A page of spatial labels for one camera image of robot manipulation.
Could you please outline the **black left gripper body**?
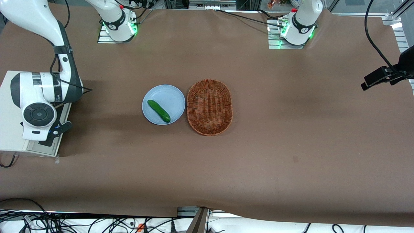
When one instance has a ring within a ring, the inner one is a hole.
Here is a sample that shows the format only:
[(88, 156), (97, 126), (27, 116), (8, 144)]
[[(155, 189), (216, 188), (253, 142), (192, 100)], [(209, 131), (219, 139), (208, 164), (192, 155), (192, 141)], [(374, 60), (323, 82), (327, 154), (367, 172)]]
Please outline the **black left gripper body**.
[(393, 65), (394, 69), (392, 77), (394, 78), (389, 83), (395, 85), (403, 80), (412, 79), (414, 76), (414, 46), (401, 53), (398, 63)]

